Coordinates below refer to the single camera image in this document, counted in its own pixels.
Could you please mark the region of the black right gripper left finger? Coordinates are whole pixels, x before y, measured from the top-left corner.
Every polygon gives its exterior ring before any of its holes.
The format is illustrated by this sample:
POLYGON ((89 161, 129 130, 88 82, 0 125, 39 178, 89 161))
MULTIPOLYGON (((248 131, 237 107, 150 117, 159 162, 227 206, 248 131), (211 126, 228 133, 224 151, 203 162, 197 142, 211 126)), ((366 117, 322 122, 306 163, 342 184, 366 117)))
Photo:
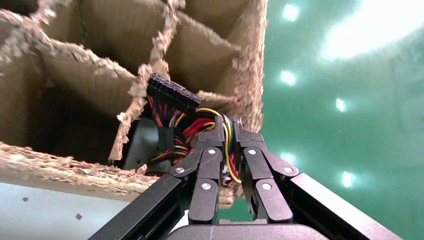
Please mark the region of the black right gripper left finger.
POLYGON ((214 123, 214 129, 198 135, 192 153, 170 170, 182 180, 180 198, 188 207, 190 225, 217 223, 225 133, 220 116, 214 123))

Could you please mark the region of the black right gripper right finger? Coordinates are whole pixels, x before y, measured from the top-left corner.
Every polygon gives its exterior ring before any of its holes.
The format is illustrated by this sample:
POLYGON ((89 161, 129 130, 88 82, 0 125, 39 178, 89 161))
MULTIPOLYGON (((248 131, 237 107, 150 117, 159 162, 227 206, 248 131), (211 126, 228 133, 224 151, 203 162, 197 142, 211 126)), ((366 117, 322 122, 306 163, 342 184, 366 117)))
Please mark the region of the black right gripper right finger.
POLYGON ((282 188, 299 174, 293 164, 270 152, 261 134, 244 129, 233 120, 236 166, 249 213, 268 224, 292 223, 293 213, 282 188))

